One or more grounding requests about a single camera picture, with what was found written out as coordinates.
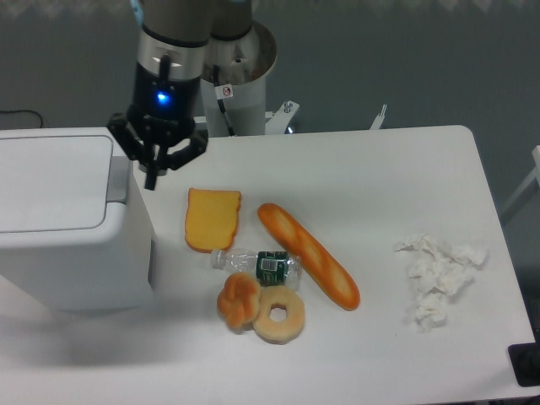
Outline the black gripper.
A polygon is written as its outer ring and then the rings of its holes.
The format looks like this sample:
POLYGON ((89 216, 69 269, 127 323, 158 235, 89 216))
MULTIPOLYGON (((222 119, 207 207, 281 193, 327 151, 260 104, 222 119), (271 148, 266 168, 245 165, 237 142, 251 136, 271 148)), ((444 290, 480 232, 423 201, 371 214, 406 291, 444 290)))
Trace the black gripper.
POLYGON ((145 189, 155 189, 163 170, 178 170, 206 152, 208 134, 197 130, 192 133, 199 87, 199 78, 161 81, 141 65, 136 66, 127 114, 113 114, 107 129, 126 156, 143 167, 145 189), (173 147, 186 138, 188 145, 167 154, 163 163, 161 146, 173 147))

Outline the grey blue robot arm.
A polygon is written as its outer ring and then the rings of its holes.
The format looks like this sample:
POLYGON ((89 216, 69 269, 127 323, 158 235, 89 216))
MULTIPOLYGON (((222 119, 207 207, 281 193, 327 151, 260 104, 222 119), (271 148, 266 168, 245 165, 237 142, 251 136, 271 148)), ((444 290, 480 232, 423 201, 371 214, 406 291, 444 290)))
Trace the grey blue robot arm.
POLYGON ((207 46, 239 40, 252 26, 249 1, 144 1, 132 103, 107 127, 127 157, 159 176, 206 151, 193 118, 207 46))

